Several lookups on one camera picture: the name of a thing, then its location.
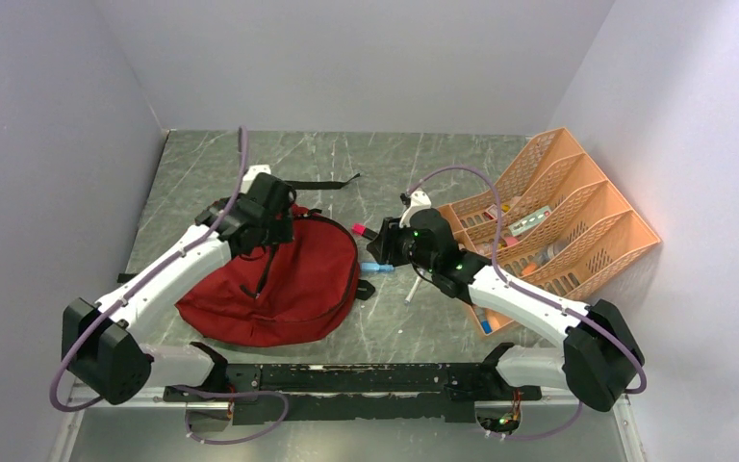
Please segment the blue highlighter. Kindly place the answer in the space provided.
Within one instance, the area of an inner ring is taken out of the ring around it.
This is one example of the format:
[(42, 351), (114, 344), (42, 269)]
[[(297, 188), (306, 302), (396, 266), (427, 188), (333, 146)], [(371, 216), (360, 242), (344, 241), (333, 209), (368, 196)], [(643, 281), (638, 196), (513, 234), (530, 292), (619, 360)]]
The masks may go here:
[(395, 270), (395, 267), (390, 264), (379, 264), (375, 262), (362, 262), (360, 264), (360, 270), (362, 273), (375, 274), (375, 273), (388, 273)]

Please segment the blue white marker pen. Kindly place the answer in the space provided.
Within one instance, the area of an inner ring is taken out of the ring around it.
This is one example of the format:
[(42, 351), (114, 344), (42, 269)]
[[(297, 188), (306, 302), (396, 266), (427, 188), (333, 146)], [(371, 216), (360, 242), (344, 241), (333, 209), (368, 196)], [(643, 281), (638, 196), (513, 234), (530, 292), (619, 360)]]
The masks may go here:
[(422, 282), (422, 280), (420, 278), (417, 278), (415, 280), (415, 282), (413, 283), (413, 285), (412, 285), (411, 289), (409, 290), (407, 296), (404, 298), (404, 303), (406, 305), (409, 305), (412, 302), (415, 294), (417, 293), (417, 290), (419, 289), (419, 287), (421, 285), (421, 282)]

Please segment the red student backpack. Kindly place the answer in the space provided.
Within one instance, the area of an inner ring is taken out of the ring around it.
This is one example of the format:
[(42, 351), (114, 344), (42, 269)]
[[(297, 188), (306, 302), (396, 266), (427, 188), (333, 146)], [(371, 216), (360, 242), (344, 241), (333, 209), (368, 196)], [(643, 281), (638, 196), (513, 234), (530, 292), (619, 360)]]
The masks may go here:
[(300, 206), (293, 182), (293, 239), (233, 259), (172, 307), (201, 336), (245, 347), (314, 342), (336, 329), (361, 296), (357, 244), (319, 209)]

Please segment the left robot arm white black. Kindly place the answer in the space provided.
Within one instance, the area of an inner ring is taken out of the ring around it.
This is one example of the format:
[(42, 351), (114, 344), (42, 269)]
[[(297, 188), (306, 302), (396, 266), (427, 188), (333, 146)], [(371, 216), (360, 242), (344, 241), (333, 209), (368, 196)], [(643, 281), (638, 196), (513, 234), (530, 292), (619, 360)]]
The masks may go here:
[(243, 183), (244, 191), (204, 210), (169, 251), (129, 282), (93, 303), (77, 298), (68, 304), (62, 364), (49, 392), (57, 409), (72, 409), (58, 399), (64, 372), (113, 405), (147, 387), (193, 390), (206, 400), (227, 391), (227, 362), (209, 346), (142, 345), (139, 338), (156, 316), (215, 270), (257, 248), (292, 241), (294, 188), (267, 166), (252, 168)]

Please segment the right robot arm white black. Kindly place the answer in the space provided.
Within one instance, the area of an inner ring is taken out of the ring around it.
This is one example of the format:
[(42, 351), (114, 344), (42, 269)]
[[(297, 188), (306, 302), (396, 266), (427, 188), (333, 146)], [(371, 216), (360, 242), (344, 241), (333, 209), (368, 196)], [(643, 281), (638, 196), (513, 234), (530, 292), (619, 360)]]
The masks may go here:
[(510, 346), (498, 354), (480, 375), (491, 398), (537, 386), (567, 390), (606, 412), (620, 396), (647, 389), (644, 355), (614, 304), (570, 300), (522, 281), (459, 245), (433, 208), (385, 218), (367, 250), (377, 263), (411, 267), (447, 297), (502, 314), (550, 343)]

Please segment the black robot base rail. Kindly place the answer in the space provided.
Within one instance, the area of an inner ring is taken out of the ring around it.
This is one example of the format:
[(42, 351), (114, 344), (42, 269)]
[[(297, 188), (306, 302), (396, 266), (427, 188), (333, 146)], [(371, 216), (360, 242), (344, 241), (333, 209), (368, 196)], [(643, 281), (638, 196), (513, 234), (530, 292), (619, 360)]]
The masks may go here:
[(232, 364), (225, 379), (212, 398), (167, 387), (163, 399), (203, 410), (235, 393), (235, 425), (280, 416), (291, 422), (426, 418), (465, 424), (476, 422), (480, 402), (542, 397), (539, 387), (513, 388), (482, 363)]

